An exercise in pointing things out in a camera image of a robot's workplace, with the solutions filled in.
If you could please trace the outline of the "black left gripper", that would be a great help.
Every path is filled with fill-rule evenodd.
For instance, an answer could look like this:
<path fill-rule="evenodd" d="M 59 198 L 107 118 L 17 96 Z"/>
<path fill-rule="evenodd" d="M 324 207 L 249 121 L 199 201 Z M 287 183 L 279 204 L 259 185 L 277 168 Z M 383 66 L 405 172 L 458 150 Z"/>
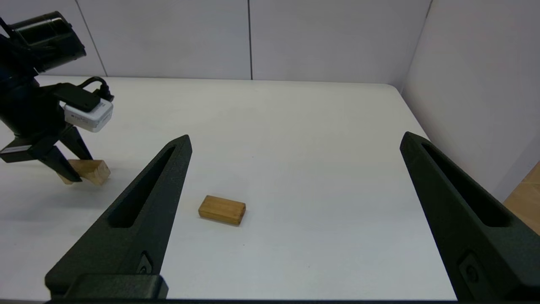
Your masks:
<path fill-rule="evenodd" d="M 65 121 L 64 109 L 51 93 L 29 81 L 1 94 L 1 121 L 15 139 L 1 149 L 6 163 L 38 160 L 70 183 L 82 179 L 55 146 L 60 141 L 81 160 L 93 160 L 79 130 Z"/>

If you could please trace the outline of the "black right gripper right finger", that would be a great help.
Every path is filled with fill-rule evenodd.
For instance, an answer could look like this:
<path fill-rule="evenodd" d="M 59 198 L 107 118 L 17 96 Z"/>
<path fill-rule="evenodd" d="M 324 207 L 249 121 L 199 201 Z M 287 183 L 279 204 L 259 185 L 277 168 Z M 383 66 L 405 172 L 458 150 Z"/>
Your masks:
<path fill-rule="evenodd" d="M 432 142 L 400 152 L 459 301 L 538 301 L 540 238 Z"/>

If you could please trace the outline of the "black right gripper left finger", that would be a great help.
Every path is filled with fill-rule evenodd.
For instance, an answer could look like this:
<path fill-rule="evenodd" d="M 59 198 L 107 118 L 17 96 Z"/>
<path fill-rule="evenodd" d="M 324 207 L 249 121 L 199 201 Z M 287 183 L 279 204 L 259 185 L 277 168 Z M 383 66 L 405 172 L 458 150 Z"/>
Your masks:
<path fill-rule="evenodd" d="M 160 275 L 192 155 L 166 144 L 46 274 L 52 300 L 164 299 Z"/>

